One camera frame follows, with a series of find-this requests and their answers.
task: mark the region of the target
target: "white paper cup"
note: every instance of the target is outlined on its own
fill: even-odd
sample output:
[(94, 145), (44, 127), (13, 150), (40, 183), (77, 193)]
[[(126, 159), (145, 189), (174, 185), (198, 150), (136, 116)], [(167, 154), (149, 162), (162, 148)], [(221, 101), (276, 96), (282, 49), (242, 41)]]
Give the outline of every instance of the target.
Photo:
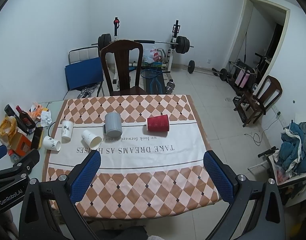
[(82, 132), (82, 139), (90, 147), (91, 150), (96, 150), (102, 143), (102, 138), (91, 133), (89, 130)]
[(69, 120), (65, 120), (62, 122), (62, 138), (63, 139), (65, 140), (71, 139), (73, 127), (74, 127), (74, 123)]
[(59, 151), (61, 149), (61, 142), (49, 136), (45, 136), (43, 140), (43, 146), (47, 150)]

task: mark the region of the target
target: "diamond pattern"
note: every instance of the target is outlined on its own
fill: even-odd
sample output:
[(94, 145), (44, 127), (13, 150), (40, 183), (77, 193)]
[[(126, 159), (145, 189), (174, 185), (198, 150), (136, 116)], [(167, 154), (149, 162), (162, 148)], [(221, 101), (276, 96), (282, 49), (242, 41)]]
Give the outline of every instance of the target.
[(102, 124), (110, 112), (118, 112), (123, 122), (145, 122), (147, 118), (160, 114), (167, 114), (170, 121), (194, 120), (184, 95), (142, 95), (70, 99), (61, 122)]
[[(51, 180), (64, 173), (68, 171), (48, 168)], [(86, 217), (139, 219), (180, 214), (219, 199), (207, 171), (193, 166), (152, 173), (101, 173), (76, 206)], [(58, 209), (55, 201), (51, 205)]]

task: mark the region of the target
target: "orange box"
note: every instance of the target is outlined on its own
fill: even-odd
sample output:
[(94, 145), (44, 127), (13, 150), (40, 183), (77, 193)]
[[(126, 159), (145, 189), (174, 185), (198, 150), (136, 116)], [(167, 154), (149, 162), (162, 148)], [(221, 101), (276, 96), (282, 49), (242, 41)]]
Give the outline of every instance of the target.
[(22, 133), (16, 132), (11, 141), (11, 149), (18, 155), (25, 156), (31, 149), (31, 141)]

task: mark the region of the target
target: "dark brown wooden chair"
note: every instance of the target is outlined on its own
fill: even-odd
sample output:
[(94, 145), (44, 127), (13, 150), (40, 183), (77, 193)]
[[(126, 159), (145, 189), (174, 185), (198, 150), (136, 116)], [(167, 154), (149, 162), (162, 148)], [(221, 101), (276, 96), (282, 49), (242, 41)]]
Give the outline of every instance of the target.
[[(260, 93), (262, 92), (265, 83), (267, 80), (270, 80), (270, 85), (269, 87), (264, 91), (264, 93), (261, 95), (261, 97), (258, 98)], [(267, 100), (274, 94), (274, 92), (278, 90), (279, 93), (266, 105)], [(267, 109), (274, 104), (274, 102), (277, 100), (277, 98), (282, 94), (283, 90), (280, 85), (280, 82), (272, 77), (272, 76), (266, 76), (261, 88), (258, 90), (256, 95), (253, 95), (252, 93), (245, 91), (243, 97), (240, 99), (238, 105), (234, 108), (234, 111), (237, 111), (237, 108), (242, 104), (242, 103), (247, 103), (248, 107), (246, 108), (246, 111), (251, 107), (253, 110), (253, 113), (251, 116), (246, 120), (246, 122), (243, 124), (243, 127), (245, 127), (253, 118), (255, 118), (254, 122), (255, 123), (262, 114), (266, 114)]]
[[(130, 50), (139, 49), (139, 59), (136, 68), (135, 86), (130, 87), (129, 56)], [(139, 87), (141, 64), (143, 59), (143, 45), (134, 41), (119, 40), (110, 43), (100, 51), (102, 68), (105, 79), (108, 84), (110, 96), (127, 96), (127, 95), (147, 95), (145, 90)], [(105, 56), (107, 53), (114, 53), (118, 79), (120, 81), (120, 91), (113, 91), (112, 81), (109, 69), (106, 64)]]

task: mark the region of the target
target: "gray mug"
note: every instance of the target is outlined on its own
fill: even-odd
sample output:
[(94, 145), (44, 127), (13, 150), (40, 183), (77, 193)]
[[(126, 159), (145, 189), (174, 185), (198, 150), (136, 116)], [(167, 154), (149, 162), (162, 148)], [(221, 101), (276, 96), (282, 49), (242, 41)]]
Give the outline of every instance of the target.
[(106, 114), (104, 133), (111, 138), (117, 138), (122, 135), (122, 122), (119, 113), (112, 112)]

